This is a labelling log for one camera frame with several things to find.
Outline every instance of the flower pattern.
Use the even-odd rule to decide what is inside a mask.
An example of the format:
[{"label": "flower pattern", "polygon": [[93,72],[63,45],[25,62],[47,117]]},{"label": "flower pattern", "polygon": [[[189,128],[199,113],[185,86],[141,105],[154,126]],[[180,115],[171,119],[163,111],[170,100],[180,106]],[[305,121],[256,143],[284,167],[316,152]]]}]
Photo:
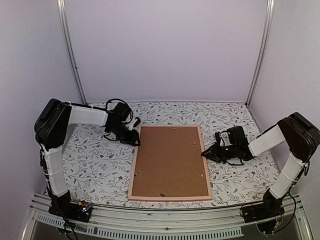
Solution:
[{"label": "flower pattern", "polygon": [[[251,141],[258,127],[242,103],[130,102],[135,117],[149,125],[200,125],[204,148],[215,142],[214,133],[242,126]],[[269,152],[243,166],[207,160],[211,201],[129,201],[128,190],[135,149],[103,138],[104,128],[77,125],[62,155],[65,180],[73,200],[132,208],[183,209],[232,206],[262,200],[279,172]]]}]

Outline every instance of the wooden frame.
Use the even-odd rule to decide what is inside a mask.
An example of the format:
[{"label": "wooden frame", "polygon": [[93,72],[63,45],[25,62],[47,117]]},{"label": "wooden frame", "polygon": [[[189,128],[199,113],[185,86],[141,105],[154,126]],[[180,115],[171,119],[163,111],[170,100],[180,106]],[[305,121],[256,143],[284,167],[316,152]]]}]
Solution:
[{"label": "wooden frame", "polygon": [[[146,125],[142,124],[138,128],[138,132],[140,134],[141,128],[197,128],[198,137],[199,137],[199,143],[201,152],[203,152],[204,145],[203,145],[203,139],[201,136],[201,129],[199,125]],[[206,188],[208,195],[204,196],[188,196],[188,197],[166,197],[166,196],[159,196],[159,197],[153,197],[153,196],[135,196],[133,195],[133,187],[134,187],[134,180],[135,180],[135,169],[136,169],[136,163],[137,163],[137,156],[138,156],[138,150],[139,147],[135,147],[134,151],[134,159],[132,163],[132,170],[131,170],[131,179],[130,179],[130,185],[129,185],[129,191],[128,191],[128,200],[130,201],[147,201],[147,202],[192,202],[192,201],[210,201],[213,199],[213,191],[210,185],[209,181],[209,170],[207,165],[207,160],[205,157],[201,157],[203,160],[203,167],[204,167],[204,176],[206,181]]]}]

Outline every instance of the floral tablecloth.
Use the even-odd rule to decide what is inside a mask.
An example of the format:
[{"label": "floral tablecloth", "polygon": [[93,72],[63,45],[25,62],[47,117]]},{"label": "floral tablecloth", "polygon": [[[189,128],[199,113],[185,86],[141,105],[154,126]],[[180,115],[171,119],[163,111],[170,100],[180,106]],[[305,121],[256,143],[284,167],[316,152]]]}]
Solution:
[{"label": "floral tablecloth", "polygon": [[[253,140],[260,134],[247,107],[242,103],[131,102],[142,124],[200,125],[204,148],[214,133],[242,126]],[[211,201],[145,202],[129,201],[134,147],[103,138],[104,128],[77,125],[62,156],[65,180],[74,200],[95,204],[152,209],[207,208],[262,200],[279,173],[269,152],[244,162],[243,166],[217,164],[208,160]]]}]

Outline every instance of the aluminum frame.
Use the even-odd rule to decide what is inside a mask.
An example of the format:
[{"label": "aluminum frame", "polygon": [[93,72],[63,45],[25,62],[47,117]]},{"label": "aluminum frame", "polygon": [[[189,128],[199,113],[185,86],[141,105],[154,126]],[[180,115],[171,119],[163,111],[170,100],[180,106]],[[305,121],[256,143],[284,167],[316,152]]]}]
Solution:
[{"label": "aluminum frame", "polygon": [[67,13],[66,13],[65,0],[57,0],[57,5],[58,5],[58,12],[59,12],[59,17],[60,17],[60,22],[61,22],[61,27],[62,27],[63,38],[65,41],[66,50],[67,50],[67,53],[69,56],[69,61],[70,61],[71,69],[72,69],[72,74],[73,74],[75,86],[78,91],[81,103],[84,105],[88,105],[88,102],[87,102],[87,99],[85,96],[85,91],[84,91],[84,88],[83,88],[81,80],[80,80],[80,74],[78,71],[74,50],[72,47],[68,19],[67,19]]},{"label": "aluminum frame", "polygon": [[274,14],[274,6],[275,6],[275,0],[268,0],[267,2],[267,7],[266,7],[266,13],[265,13],[265,20],[264,20],[264,28],[263,28],[263,35],[262,35],[262,40],[261,40],[261,45],[260,45],[260,50],[259,50],[259,55],[256,61],[255,69],[254,69],[254,74],[252,78],[252,82],[250,85],[250,89],[245,101],[245,104],[250,108],[255,91],[257,88],[260,72],[262,69],[266,49],[267,49],[267,43],[270,35],[270,29],[271,29],[271,23],[272,23],[272,18]]},{"label": "aluminum frame", "polygon": [[[313,237],[300,198],[296,194],[294,199],[296,200],[295,217],[297,218],[300,235],[304,240],[312,240]],[[39,214],[54,218],[58,222],[63,221],[61,217],[48,213],[50,204],[51,200],[48,196],[34,194],[22,240],[30,239]],[[293,213],[294,201],[289,196],[284,198],[283,206],[285,216]],[[241,228],[273,219],[245,223],[239,214],[240,208],[241,206],[239,205],[218,208],[161,210],[94,204],[89,223],[73,220],[72,222],[77,223],[76,232],[83,234],[88,234],[88,229],[96,229],[96,233],[99,233],[99,231],[116,231],[123,234],[130,232],[141,235],[150,233],[184,236],[184,234],[206,235],[212,231]]]}]

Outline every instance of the white backdrop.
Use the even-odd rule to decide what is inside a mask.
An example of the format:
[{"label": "white backdrop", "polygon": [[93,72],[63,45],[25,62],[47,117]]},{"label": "white backdrop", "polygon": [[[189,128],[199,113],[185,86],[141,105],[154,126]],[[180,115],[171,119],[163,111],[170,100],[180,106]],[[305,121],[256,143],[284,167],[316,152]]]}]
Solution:
[{"label": "white backdrop", "polygon": [[263,33],[264,0],[68,0],[75,59],[89,102],[245,102]]}]

